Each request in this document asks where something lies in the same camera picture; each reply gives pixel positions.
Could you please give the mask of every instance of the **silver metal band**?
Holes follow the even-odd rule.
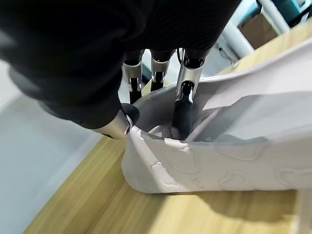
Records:
[[[193,93],[192,93],[192,98],[194,98],[203,67],[204,66],[202,65],[198,68],[191,69],[191,68],[186,67],[183,62],[181,63],[179,75],[177,78],[177,84],[176,84],[176,97],[180,96],[182,83],[185,81],[190,81],[194,84]]]
[[[142,84],[142,59],[136,65],[128,65],[126,63],[123,64],[123,70],[126,75],[126,81],[129,86],[129,91],[132,92],[131,79],[137,79],[137,90],[141,91]]]
[[[113,139],[122,139],[127,136],[133,124],[131,119],[119,110],[115,118],[105,126],[94,129],[93,131],[101,133]]]
[[[167,75],[168,67],[170,60],[164,61],[164,62],[159,62],[155,60],[152,56],[152,81],[155,82],[155,75],[156,72],[162,72],[162,80],[161,83],[164,82],[164,77]]]

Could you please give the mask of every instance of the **wooden table surface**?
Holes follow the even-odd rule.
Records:
[[[250,68],[312,37],[312,21],[243,58]],[[147,195],[124,180],[125,140],[103,137],[28,226],[25,234],[288,234],[295,191]]]

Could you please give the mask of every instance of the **cardboard box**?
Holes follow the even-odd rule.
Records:
[[[277,33],[262,14],[248,19],[241,26],[240,31],[254,49],[277,37]]]

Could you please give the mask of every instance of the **black fabric sleeve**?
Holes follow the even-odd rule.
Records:
[[[13,82],[49,113],[96,129],[121,108],[120,40],[140,34],[134,1],[0,3],[0,59]]]

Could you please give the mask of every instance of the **black fingertip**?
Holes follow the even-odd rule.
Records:
[[[130,117],[133,125],[135,125],[140,118],[140,111],[138,108],[129,103],[122,103],[121,106],[125,114]]]
[[[175,102],[171,133],[176,140],[185,140],[191,132],[192,106],[187,96]]]

